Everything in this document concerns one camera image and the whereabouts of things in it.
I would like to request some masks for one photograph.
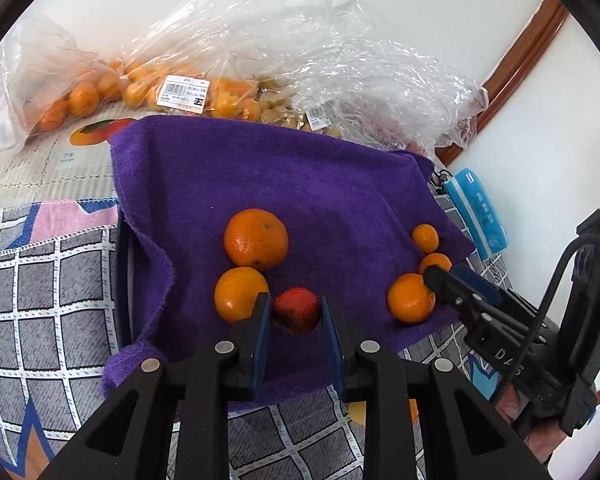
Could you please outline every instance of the checkered tablecloth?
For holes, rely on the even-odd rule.
[[[463,232],[445,195],[438,203]],[[112,302],[115,227],[99,226],[17,246],[31,206],[0,210],[0,460],[27,478],[30,436],[50,460],[102,402],[100,377],[118,350]],[[468,264],[490,282],[510,286],[499,256]],[[469,380],[487,363],[463,341],[460,323],[404,349],[406,359],[450,359]],[[352,422],[332,388],[250,412],[231,413],[230,474],[234,479],[362,478],[364,427]],[[168,475],[173,477],[179,424],[174,425]],[[424,478],[418,424],[418,476]]]

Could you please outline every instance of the pink patch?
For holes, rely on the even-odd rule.
[[[36,215],[29,243],[117,223],[117,206],[87,213],[76,202],[43,202]]]

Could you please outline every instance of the apple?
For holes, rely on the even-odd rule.
[[[296,286],[276,298],[272,317],[292,334],[307,334],[320,321],[320,302],[308,288]]]

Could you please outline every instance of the blue tissue pack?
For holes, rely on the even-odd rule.
[[[507,248],[509,240],[480,179],[471,170],[462,170],[443,183],[469,228],[481,259],[486,260]]]

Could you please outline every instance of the purple towel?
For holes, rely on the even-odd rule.
[[[134,261],[136,342],[107,363],[105,389],[152,346],[171,362],[225,338],[214,287],[234,265],[222,246],[238,211],[260,208],[286,225],[285,261],[264,272],[275,297],[293,286],[334,292],[366,334],[395,351],[456,316],[438,305],[427,322],[406,326],[386,307],[394,280],[415,272],[424,254],[411,240],[432,224],[452,262],[473,244],[427,188],[432,164],[408,152],[385,153],[328,136],[243,121],[149,117],[110,140],[116,190],[139,238]],[[289,335],[274,325],[259,404],[329,384],[319,326]]]

